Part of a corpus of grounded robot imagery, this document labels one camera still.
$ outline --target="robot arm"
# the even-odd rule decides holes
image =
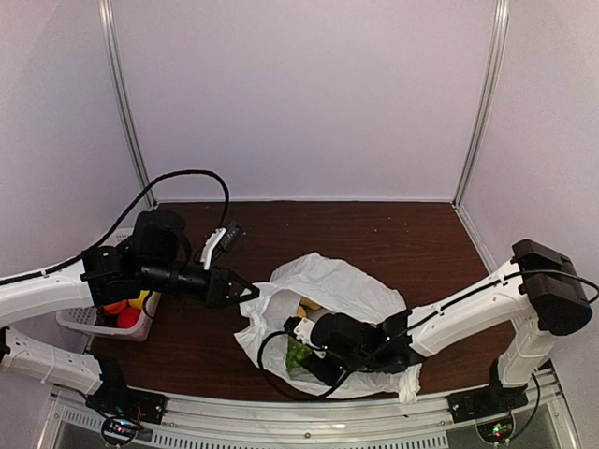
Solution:
[[[455,421],[507,412],[526,405],[526,385],[555,339],[580,330],[592,317],[568,257],[531,240],[513,249],[514,258],[486,279],[378,326],[337,313],[316,323],[290,318],[285,330],[320,350],[304,368],[334,386],[347,371],[402,372],[458,340],[521,318],[515,339],[490,369],[490,384],[450,397]]]
[[[42,269],[33,279],[0,280],[0,371],[76,389],[102,413],[136,419],[140,407],[144,421],[159,423],[162,413],[157,410],[164,410],[165,398],[128,388],[113,360],[54,348],[7,325],[62,309],[109,305],[138,297],[141,290],[195,298],[212,308],[257,297],[256,287],[213,265],[215,252],[230,251],[241,234],[239,226],[233,223],[214,232],[201,254],[201,265],[190,262],[184,226],[183,218],[172,212],[142,212],[133,235],[115,247],[93,248],[79,261],[59,271]],[[179,253],[185,254],[184,260],[178,259]],[[243,290],[249,293],[240,295]]]

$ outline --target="wire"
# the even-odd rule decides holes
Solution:
[[[148,294],[143,298],[143,301],[141,301],[141,310],[143,311],[143,314],[146,315],[151,320],[153,320],[153,318],[155,317],[155,315],[150,315],[150,313],[148,312],[148,302],[152,295],[153,295],[153,291],[150,290],[148,292]]]
[[[533,412],[529,416],[528,421],[526,421],[526,424],[524,426],[522,426],[522,428],[518,432],[516,432],[516,435],[507,439],[508,443],[512,442],[517,437],[522,435],[522,433],[524,433],[524,430],[526,430],[526,428],[531,424],[531,422],[534,419],[534,416],[536,415],[536,412],[539,410],[539,404],[541,403],[541,385],[539,385],[539,381],[536,379],[536,376],[534,375],[534,373],[532,373],[532,376],[533,376],[534,384],[536,385],[536,403],[534,404]]]
[[[266,380],[266,382],[274,389],[276,390],[279,394],[285,396],[286,398],[289,398],[291,400],[295,400],[298,402],[308,402],[308,401],[312,401],[312,400],[319,400],[319,399],[326,399],[327,397],[329,397],[330,395],[332,395],[335,391],[337,391],[339,389],[339,387],[341,385],[343,385],[343,383],[347,380],[347,378],[354,373],[356,370],[355,369],[349,369],[346,372],[344,372],[341,377],[337,380],[337,382],[335,383],[335,385],[333,385],[331,388],[329,388],[327,391],[325,391],[324,393],[321,393],[320,395],[314,395],[314,396],[309,396],[306,398],[298,398],[297,396],[293,396],[290,395],[289,393],[287,393],[286,391],[284,391],[283,389],[281,389],[279,387],[279,385],[277,385],[276,383],[274,383],[266,369],[264,368],[264,350],[266,349],[267,344],[269,344],[269,341],[271,341],[272,339],[274,339],[275,337],[278,337],[280,335],[287,335],[287,333],[284,330],[278,330],[276,332],[272,332],[271,334],[269,334],[269,336],[264,339],[262,341],[262,344],[260,344],[260,348],[258,349],[258,355],[257,355],[257,359],[258,359],[258,366],[260,368],[260,372],[262,373],[262,376],[264,377],[264,379]]]
[[[591,299],[588,300],[589,304],[592,304],[593,302],[595,302],[597,300],[597,298],[599,298],[599,285],[597,285],[595,282],[589,281],[586,278],[581,278],[580,276],[578,276],[576,274],[561,272],[558,269],[530,269],[530,270],[527,269],[526,271],[520,271],[517,273],[509,274],[509,275],[505,276],[505,278],[511,279],[516,276],[523,276],[523,275],[527,275],[527,274],[555,274],[557,276],[564,276],[565,278],[574,279],[575,281],[584,283],[585,285],[588,285],[589,287],[591,287],[595,290],[595,295]]]
[[[116,231],[116,229],[118,229],[119,225],[123,222],[123,220],[129,214],[129,212],[131,212],[131,210],[133,210],[133,208],[135,208],[135,206],[140,202],[140,200],[143,197],[145,197],[145,195],[157,183],[159,183],[161,181],[164,181],[164,180],[168,180],[170,178],[176,178],[178,176],[187,176],[187,175],[203,175],[203,176],[208,176],[210,178],[213,178],[213,179],[217,180],[218,183],[221,184],[221,187],[223,188],[223,193],[225,194],[225,205],[223,206],[223,213],[221,215],[221,220],[220,220],[220,223],[219,223],[219,227],[223,227],[223,224],[224,224],[225,218],[226,218],[226,213],[228,212],[228,204],[229,204],[229,191],[228,191],[228,187],[226,186],[225,181],[220,176],[218,176],[216,173],[214,173],[213,171],[210,171],[210,170],[188,169],[188,170],[171,171],[169,173],[165,173],[164,175],[160,175],[159,177],[155,178],[152,182],[150,182],[148,185],[146,185],[141,190],[141,192],[139,192],[139,194],[135,197],[135,199],[129,204],[129,206],[126,207],[126,209],[119,216],[119,218],[116,219],[116,221],[110,227],[110,229],[106,232],[106,234],[104,234],[100,238],[100,240],[98,240],[92,246],[90,246],[89,248],[87,248],[86,250],[84,250],[82,253],[80,253],[78,255],[75,255],[75,256],[67,259],[64,262],[61,262],[60,264],[54,265],[54,266],[52,266],[50,268],[46,268],[45,270],[34,271],[34,272],[31,272],[31,273],[21,274],[21,275],[13,276],[13,277],[10,277],[10,278],[0,279],[0,287],[3,286],[3,285],[9,285],[9,284],[15,283],[15,282],[29,281],[31,279],[41,278],[41,277],[46,276],[48,274],[52,274],[52,273],[55,273],[57,271],[60,271],[61,269],[70,267],[71,265],[79,262],[86,255],[86,253],[88,253],[91,250],[94,250],[94,249],[102,246],[102,244],[106,240],[109,239],[109,237],[114,233],[114,231]]]

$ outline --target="white basket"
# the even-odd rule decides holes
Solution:
[[[115,246],[125,240],[133,233],[133,228],[117,229],[114,234],[106,241],[107,245]],[[154,316],[160,294],[154,293],[148,298],[146,310],[151,316]],[[145,313],[139,316],[138,321],[133,327],[121,329],[119,327],[96,326],[96,307],[86,307],[79,309],[66,309],[56,313],[56,321],[60,326],[69,329],[78,330],[88,335],[98,337],[107,337],[119,340],[145,341],[150,333],[152,319]]]

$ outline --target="white wall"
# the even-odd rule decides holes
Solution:
[[[512,2],[504,66],[465,199],[486,250],[537,239],[599,281],[599,4]],[[599,438],[599,317],[553,360],[583,447]]]
[[[139,190],[95,0],[0,1],[0,277],[78,253]],[[15,325],[80,349],[53,316]],[[0,376],[0,447],[30,448],[50,388]]]
[[[114,2],[151,176],[222,174],[234,199],[448,200],[493,0]],[[221,198],[174,181],[163,200]]]

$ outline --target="brown wooden surface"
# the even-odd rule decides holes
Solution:
[[[183,215],[194,248],[215,228],[218,204],[166,206]],[[219,265],[251,282],[310,252],[342,258],[391,288],[408,307],[428,304],[479,280],[486,271],[448,204],[234,203],[228,219],[246,234]],[[238,308],[207,310],[163,296],[143,343],[95,339],[92,352],[115,357],[127,381],[170,393],[248,400],[285,400],[266,384],[233,337],[248,322]],[[483,384],[489,366],[514,335],[502,324],[427,360],[421,393]]]

